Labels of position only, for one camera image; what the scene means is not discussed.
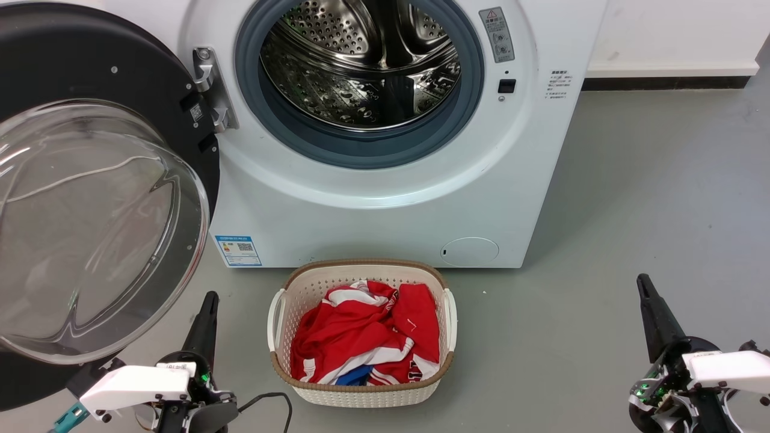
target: white wall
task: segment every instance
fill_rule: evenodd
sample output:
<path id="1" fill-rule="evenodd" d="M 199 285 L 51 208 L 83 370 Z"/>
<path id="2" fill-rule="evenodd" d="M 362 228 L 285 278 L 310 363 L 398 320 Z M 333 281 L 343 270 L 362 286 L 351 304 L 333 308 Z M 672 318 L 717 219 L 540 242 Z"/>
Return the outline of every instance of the white wall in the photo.
<path id="1" fill-rule="evenodd" d="M 610 0 L 588 77 L 748 76 L 770 0 Z"/>

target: basket handle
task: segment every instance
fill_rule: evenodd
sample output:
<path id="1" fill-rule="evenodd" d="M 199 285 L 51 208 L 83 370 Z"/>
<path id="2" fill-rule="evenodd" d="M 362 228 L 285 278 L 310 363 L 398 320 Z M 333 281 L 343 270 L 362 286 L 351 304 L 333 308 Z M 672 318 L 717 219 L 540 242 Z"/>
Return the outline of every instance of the basket handle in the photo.
<path id="1" fill-rule="evenodd" d="M 273 297 L 273 302 L 270 303 L 270 310 L 267 313 L 267 347 L 271 352 L 276 351 L 280 338 L 281 327 L 283 326 L 283 308 L 286 306 L 286 302 L 283 300 L 283 294 L 286 293 L 286 289 L 278 290 L 276 296 Z M 279 309 L 278 323 L 276 323 L 276 311 Z"/>
<path id="2" fill-rule="evenodd" d="M 444 289 L 444 310 L 447 312 L 447 346 L 450 352 L 454 352 L 457 344 L 457 304 L 449 289 Z"/>

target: energy label sticker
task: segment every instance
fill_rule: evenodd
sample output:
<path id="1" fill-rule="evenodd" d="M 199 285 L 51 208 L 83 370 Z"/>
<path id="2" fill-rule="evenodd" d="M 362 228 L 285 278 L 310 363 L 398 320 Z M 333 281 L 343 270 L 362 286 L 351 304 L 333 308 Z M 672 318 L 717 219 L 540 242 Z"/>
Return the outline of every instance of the energy label sticker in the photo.
<path id="1" fill-rule="evenodd" d="M 229 266 L 262 266 L 251 236 L 215 236 L 215 238 Z"/>

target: laundry basket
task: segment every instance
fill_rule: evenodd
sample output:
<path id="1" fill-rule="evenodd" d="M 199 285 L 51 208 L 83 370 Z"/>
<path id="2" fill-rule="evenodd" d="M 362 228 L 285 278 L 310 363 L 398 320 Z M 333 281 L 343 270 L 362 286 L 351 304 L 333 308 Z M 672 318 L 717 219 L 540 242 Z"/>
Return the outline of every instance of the laundry basket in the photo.
<path id="1" fill-rule="evenodd" d="M 439 324 L 439 371 L 425 381 L 384 386 L 309 384 L 291 377 L 291 344 L 300 319 L 320 303 L 326 291 L 358 280 L 376 280 L 398 288 L 423 283 L 436 301 Z M 341 408 L 391 408 L 430 397 L 449 370 L 457 340 L 457 307 L 441 274 L 422 263 L 404 260 L 330 260 L 294 271 L 270 305 L 267 345 L 276 373 L 311 403 Z"/>

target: stainless steel drum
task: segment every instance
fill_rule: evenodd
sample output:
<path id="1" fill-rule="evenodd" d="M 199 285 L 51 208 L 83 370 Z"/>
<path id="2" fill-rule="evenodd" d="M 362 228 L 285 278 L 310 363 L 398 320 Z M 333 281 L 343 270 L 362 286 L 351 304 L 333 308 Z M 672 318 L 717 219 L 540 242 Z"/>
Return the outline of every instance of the stainless steel drum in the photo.
<path id="1" fill-rule="evenodd" d="M 444 29 L 403 0 L 303 2 L 273 26 L 260 58 L 296 108 L 358 131 L 425 116 L 460 78 Z"/>

